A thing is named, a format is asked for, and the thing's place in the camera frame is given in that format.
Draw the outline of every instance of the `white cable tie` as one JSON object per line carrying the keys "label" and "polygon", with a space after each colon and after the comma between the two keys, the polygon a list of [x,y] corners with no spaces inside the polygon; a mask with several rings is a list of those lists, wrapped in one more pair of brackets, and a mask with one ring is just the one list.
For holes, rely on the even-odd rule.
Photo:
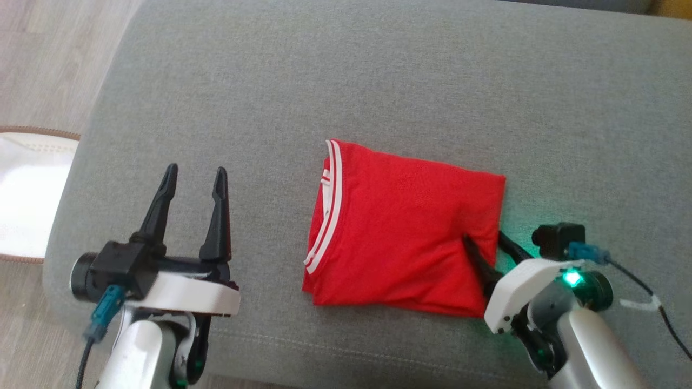
{"label": "white cable tie", "polygon": [[650,302],[635,302],[630,300],[620,299],[620,305],[625,308],[638,309],[639,311],[657,311],[661,306],[661,300],[653,294]]}

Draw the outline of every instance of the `gray ottoman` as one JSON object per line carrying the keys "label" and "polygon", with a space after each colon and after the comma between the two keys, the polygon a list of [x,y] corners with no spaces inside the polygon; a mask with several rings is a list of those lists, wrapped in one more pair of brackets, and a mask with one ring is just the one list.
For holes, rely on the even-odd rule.
{"label": "gray ottoman", "polygon": [[[502,228],[588,239],[692,331],[692,24],[503,1],[147,1],[123,38],[67,182],[44,287],[81,332],[72,263],[138,228],[180,166],[166,244],[194,256],[217,166],[230,181],[233,279],[208,371],[311,388],[545,385],[484,322],[300,291],[324,140],[507,176]],[[501,257],[500,266],[507,259]],[[614,273],[616,297],[645,300]],[[605,313],[656,387],[692,381],[657,314]]]}

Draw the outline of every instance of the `red fabric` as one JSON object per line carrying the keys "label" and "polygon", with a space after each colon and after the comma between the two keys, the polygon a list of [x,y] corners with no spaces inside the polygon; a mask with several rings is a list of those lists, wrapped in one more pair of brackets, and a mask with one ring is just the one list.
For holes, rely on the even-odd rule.
{"label": "red fabric", "polygon": [[483,316],[462,236],[495,264],[505,178],[327,144],[302,286],[313,303]]}

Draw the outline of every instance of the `brown trim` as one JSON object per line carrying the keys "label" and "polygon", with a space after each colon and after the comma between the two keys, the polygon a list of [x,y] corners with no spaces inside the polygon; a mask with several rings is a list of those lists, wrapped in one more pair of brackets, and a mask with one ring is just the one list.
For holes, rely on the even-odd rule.
{"label": "brown trim", "polygon": [[[57,136],[59,138],[67,138],[73,141],[79,141],[80,135],[74,132],[60,131],[58,129],[43,128],[43,127],[31,127],[31,126],[19,126],[19,125],[0,125],[0,134],[3,132],[17,132],[20,134],[37,134],[37,135],[49,135]],[[0,253],[0,261],[5,262],[20,262],[25,264],[43,264],[43,258],[36,257],[20,257],[17,255],[7,255]]]}
{"label": "brown trim", "polygon": [[19,132],[22,134],[38,134],[38,135],[49,135],[57,136],[59,138],[72,139],[73,141],[79,141],[80,135],[74,132],[61,131],[59,129],[43,128],[43,127],[31,127],[23,125],[0,125],[0,133],[3,132]]}
{"label": "brown trim", "polygon": [[43,264],[44,259],[43,258],[19,257],[16,255],[0,254],[0,261],[19,262],[19,263],[24,263],[24,264]]}

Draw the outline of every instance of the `glowing green light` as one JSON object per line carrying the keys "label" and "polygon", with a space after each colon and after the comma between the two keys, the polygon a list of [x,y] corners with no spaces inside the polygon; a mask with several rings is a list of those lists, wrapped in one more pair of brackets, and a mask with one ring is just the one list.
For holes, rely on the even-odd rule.
{"label": "glowing green light", "polygon": [[567,273],[563,274],[563,280],[571,287],[575,287],[578,283],[581,282],[581,274],[579,274],[576,271],[568,271]]}

